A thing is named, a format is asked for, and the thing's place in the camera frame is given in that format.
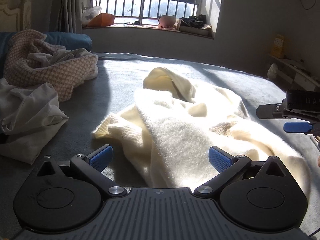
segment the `wall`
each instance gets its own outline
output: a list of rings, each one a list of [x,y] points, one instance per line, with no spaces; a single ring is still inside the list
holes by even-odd
[[[20,0],[9,0],[10,9],[17,8]],[[31,0],[31,28],[40,32],[49,30],[52,0]]]
[[[210,8],[207,1],[215,0],[204,0],[205,8]],[[305,6],[313,3],[302,1]],[[320,76],[319,22],[319,4],[305,11],[299,0],[221,0],[214,40],[132,28],[88,29],[83,33],[91,36],[93,51],[97,52],[177,58],[260,75],[267,71],[266,54],[274,36],[281,33],[287,39],[287,54],[304,59],[305,65]]]
[[[216,32],[220,14],[221,0],[202,0],[200,13],[207,16],[207,22]]]

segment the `cardboard box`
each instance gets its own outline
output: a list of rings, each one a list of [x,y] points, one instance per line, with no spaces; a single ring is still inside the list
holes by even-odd
[[[194,28],[194,27],[188,27],[188,26],[182,26],[181,25],[181,19],[178,21],[177,30],[184,33],[192,33],[197,34],[205,37],[211,37],[212,36],[212,28],[210,25],[205,25],[201,29]]]

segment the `window sill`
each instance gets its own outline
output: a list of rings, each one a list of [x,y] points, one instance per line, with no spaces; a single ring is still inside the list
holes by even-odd
[[[215,32],[212,33],[212,37],[208,36],[202,36],[199,34],[194,34],[194,33],[186,33],[186,32],[180,32],[177,30],[172,30],[172,29],[165,29],[165,28],[158,28],[157,26],[154,25],[124,25],[124,24],[114,24],[111,26],[107,27],[84,27],[84,30],[87,29],[103,29],[103,28],[139,28],[139,29],[150,29],[150,30],[158,30],[158,31],[165,31],[165,32],[174,32],[174,33],[181,33],[181,34],[187,34],[187,35],[192,35],[192,36],[198,36],[201,38],[206,38],[206,39],[214,39]]]

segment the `gray bed sheet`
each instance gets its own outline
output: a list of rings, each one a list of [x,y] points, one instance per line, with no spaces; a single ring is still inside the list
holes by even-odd
[[[186,77],[231,89],[243,99],[254,121],[300,152],[312,173],[311,198],[301,229],[310,234],[320,227],[320,168],[317,166],[319,151],[309,136],[285,133],[284,120],[259,120],[255,115],[260,104],[278,103],[285,98],[285,93],[276,85],[258,76],[213,65],[124,53],[99,53],[98,56],[97,78],[76,88],[72,98],[60,104],[60,109],[69,120],[44,147],[35,163],[28,165],[0,156],[0,236],[12,238],[20,230],[12,201],[30,171],[44,161],[43,156],[51,155],[58,161],[67,160],[74,154],[89,154],[101,146],[101,141],[92,141],[91,132],[108,113],[116,113],[133,103],[135,89],[142,87],[143,79],[155,67],[166,67]],[[145,187],[143,179],[124,157],[121,145],[111,139],[109,143],[115,154],[103,174],[127,189]]]

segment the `curtain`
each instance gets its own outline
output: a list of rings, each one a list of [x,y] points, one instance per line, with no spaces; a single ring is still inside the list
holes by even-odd
[[[59,31],[82,33],[81,0],[62,0]]]

